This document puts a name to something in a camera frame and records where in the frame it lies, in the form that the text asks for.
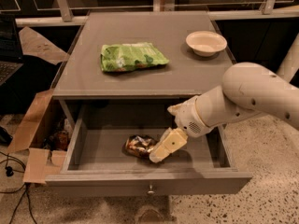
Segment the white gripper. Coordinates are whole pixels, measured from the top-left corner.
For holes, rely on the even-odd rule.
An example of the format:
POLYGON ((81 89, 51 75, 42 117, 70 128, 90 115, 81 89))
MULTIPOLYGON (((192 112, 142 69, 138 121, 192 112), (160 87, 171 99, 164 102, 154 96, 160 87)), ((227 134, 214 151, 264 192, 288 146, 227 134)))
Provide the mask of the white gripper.
POLYGON ((171 105, 167 108, 167 111, 175 117, 178 128, 168 128, 163 133, 160 141, 149 154, 149 159, 152 162, 163 161, 170 154, 185 146, 188 136, 197 138, 212 131, 211 128, 205 125, 197 112, 197 99, 198 96, 193 96, 193 98, 183 103, 171 105))

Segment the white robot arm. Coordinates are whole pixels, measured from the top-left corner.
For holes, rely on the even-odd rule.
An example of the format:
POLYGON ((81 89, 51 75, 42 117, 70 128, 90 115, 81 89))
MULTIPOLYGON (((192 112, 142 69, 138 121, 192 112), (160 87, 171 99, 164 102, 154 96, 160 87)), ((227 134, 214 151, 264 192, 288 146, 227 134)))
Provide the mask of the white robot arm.
POLYGON ((200 96, 172 105, 177 127, 168 129, 149 154, 155 163, 215 127, 270 114, 299 129, 299 89, 291 84, 299 70, 298 43, 293 42, 276 73, 257 63, 237 63, 221 84, 200 96))

